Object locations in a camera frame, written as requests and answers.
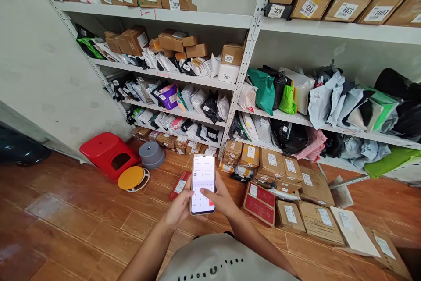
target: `red box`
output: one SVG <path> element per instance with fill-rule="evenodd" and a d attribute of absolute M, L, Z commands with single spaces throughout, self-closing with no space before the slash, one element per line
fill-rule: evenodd
<path fill-rule="evenodd" d="M 170 195 L 168 196 L 168 198 L 170 199 L 170 201 L 174 200 L 175 198 L 177 198 L 177 196 L 179 195 L 179 193 L 183 190 L 184 185 L 186 184 L 187 179 L 190 177 L 192 173 L 189 171 L 183 171 L 181 173 L 180 179 L 177 181 L 177 183 L 175 184 L 174 188 L 172 189 Z"/>
<path fill-rule="evenodd" d="M 275 225 L 275 195 L 250 181 L 247 185 L 243 209 L 263 223 Z"/>

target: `smartphone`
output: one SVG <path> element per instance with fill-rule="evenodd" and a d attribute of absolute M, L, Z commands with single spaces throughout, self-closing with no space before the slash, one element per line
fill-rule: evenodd
<path fill-rule="evenodd" d="M 215 192 L 215 157 L 195 155 L 193 157 L 192 190 L 190 214 L 201 215 L 215 212 L 215 205 L 200 193 L 200 188 Z"/>

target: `white t-shirt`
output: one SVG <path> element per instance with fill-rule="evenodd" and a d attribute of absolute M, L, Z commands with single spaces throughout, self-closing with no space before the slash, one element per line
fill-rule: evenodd
<path fill-rule="evenodd" d="M 297 279 L 228 234 L 210 234 L 196 238 L 175 252 L 159 278 L 159 281 L 166 280 Z"/>

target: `yellow stool seat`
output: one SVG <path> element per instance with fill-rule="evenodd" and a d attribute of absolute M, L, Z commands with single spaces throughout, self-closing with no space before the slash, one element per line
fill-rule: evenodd
<path fill-rule="evenodd" d="M 147 177 L 147 181 L 143 186 L 140 188 L 135 188 L 137 185 L 139 185 L 144 178 Z M 130 168 L 127 168 L 120 177 L 118 178 L 118 187 L 122 190 L 126 190 L 129 192 L 136 192 L 142 189 L 146 184 L 148 183 L 150 178 L 150 172 L 146 168 L 142 168 L 140 166 L 133 166 Z"/>

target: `red plastic stool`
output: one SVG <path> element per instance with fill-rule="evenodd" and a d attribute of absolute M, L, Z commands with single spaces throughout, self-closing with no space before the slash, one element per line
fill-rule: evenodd
<path fill-rule="evenodd" d="M 117 182 L 127 168 L 139 162 L 139 156 L 110 132 L 95 136 L 82 144 L 79 150 L 113 182 Z"/>

